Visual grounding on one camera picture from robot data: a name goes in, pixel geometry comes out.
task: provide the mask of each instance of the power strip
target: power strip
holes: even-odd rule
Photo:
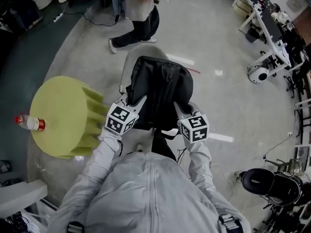
[[[58,16],[55,17],[53,21],[57,22],[63,15],[64,15],[63,13],[58,14]]]

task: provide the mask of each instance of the bottle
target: bottle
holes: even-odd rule
[[[46,128],[45,120],[23,113],[15,117],[15,123],[27,130],[43,131]]]

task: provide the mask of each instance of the white jacket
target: white jacket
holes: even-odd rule
[[[50,220],[50,233],[79,221],[88,233],[226,233],[219,215],[231,214],[251,233],[245,217],[213,185],[204,142],[189,144],[185,176],[172,159],[136,152],[113,160],[118,136],[103,131],[100,145]]]

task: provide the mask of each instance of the beige t-shirt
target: beige t-shirt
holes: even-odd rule
[[[132,21],[145,21],[154,6],[154,0],[126,0],[126,13]]]

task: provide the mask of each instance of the black bag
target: black bag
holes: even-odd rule
[[[189,71],[178,63],[142,56],[135,63],[131,85],[126,91],[130,105],[136,105],[147,94],[134,128],[169,131],[177,128],[178,118],[173,102],[177,102],[184,111],[189,110],[193,80]]]

